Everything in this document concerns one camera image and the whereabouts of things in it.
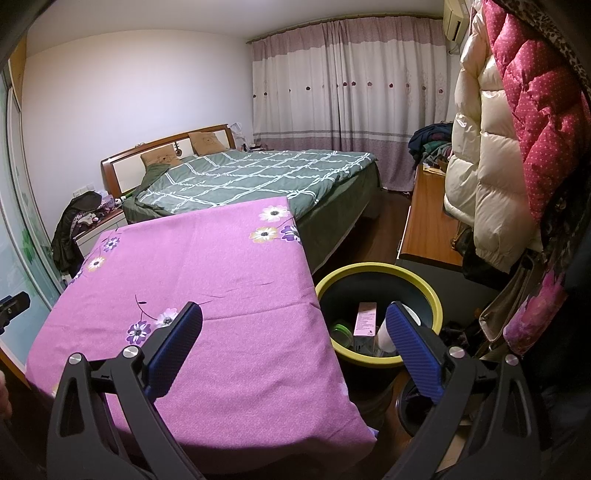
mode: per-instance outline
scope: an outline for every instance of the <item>ceiling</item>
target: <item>ceiling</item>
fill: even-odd
[[[251,39],[321,18],[443,14],[443,0],[57,0],[30,28],[27,54],[125,30],[192,30]]]

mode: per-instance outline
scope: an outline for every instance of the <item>pile of clothes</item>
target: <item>pile of clothes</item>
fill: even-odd
[[[442,122],[427,125],[414,133],[408,142],[408,150],[415,166],[422,163],[427,170],[445,173],[447,159],[452,153],[452,126],[452,122]]]
[[[74,237],[93,228],[120,205],[121,200],[107,192],[86,192],[72,199],[61,214],[51,241],[53,261],[61,272],[72,277],[78,273],[84,257]]]

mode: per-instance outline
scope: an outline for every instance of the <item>air conditioner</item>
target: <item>air conditioner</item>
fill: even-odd
[[[468,28],[468,8],[464,0],[444,0],[443,33],[449,41],[460,43]]]

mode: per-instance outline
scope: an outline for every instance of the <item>black jacket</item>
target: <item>black jacket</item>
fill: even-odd
[[[72,199],[70,204],[61,214],[61,219],[56,227],[56,233],[51,241],[53,261],[61,272],[74,276],[78,273],[84,258],[75,241],[70,237],[70,229],[74,217],[79,213],[87,213],[96,210],[101,203],[101,196],[96,192],[86,192]]]

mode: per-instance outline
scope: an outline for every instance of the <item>curtain rod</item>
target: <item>curtain rod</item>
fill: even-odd
[[[377,18],[383,18],[383,17],[415,17],[415,18],[430,18],[431,20],[441,20],[441,19],[443,19],[443,17],[441,17],[439,15],[420,15],[420,14],[411,14],[411,13],[396,13],[396,14],[395,13],[383,13],[383,14],[342,15],[341,17],[323,18],[321,20],[314,20],[312,22],[302,23],[302,24],[299,24],[299,25],[294,25],[293,27],[282,28],[281,30],[276,30],[274,32],[266,33],[264,35],[261,35],[260,37],[252,38],[251,40],[248,40],[246,43],[247,44],[250,44],[250,43],[255,42],[255,41],[263,40],[263,38],[268,38],[268,37],[270,37],[272,35],[277,35],[279,33],[285,33],[285,32],[289,32],[291,30],[296,30],[297,28],[311,27],[312,25],[320,25],[322,23],[335,22],[337,20],[354,20],[355,18],[370,18],[370,17],[377,17]]]

